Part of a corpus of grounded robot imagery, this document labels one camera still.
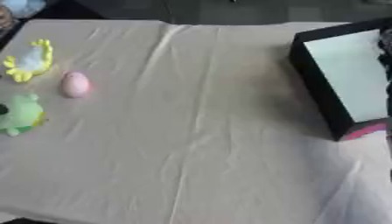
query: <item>floor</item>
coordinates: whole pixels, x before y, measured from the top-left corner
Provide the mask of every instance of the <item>floor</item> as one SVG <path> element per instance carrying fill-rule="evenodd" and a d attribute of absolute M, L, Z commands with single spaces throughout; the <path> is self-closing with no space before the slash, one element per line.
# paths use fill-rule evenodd
<path fill-rule="evenodd" d="M 77 0 L 106 18 L 174 24 L 265 25 L 288 21 L 361 21 L 392 15 L 377 0 Z"/>

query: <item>green plush toy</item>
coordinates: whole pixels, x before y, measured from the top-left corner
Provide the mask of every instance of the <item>green plush toy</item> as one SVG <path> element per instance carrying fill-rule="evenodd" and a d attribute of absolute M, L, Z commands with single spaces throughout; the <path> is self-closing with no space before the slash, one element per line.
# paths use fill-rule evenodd
<path fill-rule="evenodd" d="M 12 96 L 9 102 L 0 104 L 0 130 L 15 137 L 20 133 L 42 125 L 45 112 L 35 94 Z"/>

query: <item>pink ball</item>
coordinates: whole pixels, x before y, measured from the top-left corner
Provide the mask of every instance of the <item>pink ball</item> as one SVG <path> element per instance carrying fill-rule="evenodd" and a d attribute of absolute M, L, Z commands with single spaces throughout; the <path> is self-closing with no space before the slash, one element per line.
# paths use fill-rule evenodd
<path fill-rule="evenodd" d="M 90 87 L 90 81 L 83 73 L 66 73 L 61 81 L 63 93 L 71 98 L 84 97 L 89 92 Z"/>

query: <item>plush toy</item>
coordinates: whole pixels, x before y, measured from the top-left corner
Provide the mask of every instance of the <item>plush toy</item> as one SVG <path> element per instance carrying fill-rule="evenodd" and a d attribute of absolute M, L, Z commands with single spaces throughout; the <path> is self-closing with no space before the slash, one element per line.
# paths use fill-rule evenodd
<path fill-rule="evenodd" d="M 45 112 L 35 94 L 12 96 L 9 102 L 0 104 L 0 130 L 15 137 L 20 133 L 42 125 Z"/>
<path fill-rule="evenodd" d="M 7 56 L 3 64 L 15 82 L 29 81 L 33 76 L 46 72 L 53 63 L 53 48 L 48 39 L 31 42 L 31 49 L 20 59 Z"/>

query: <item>table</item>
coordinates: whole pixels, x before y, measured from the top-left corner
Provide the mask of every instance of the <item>table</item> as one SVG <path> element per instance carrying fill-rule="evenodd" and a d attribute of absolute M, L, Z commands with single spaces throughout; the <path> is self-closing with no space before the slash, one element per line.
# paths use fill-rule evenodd
<path fill-rule="evenodd" d="M 286 55 L 332 24 L 40 20 L 0 54 L 50 39 L 35 92 L 49 118 L 0 136 L 0 211 L 59 223 L 390 223 L 384 133 L 335 143 Z M 88 98 L 66 99 L 81 71 Z"/>

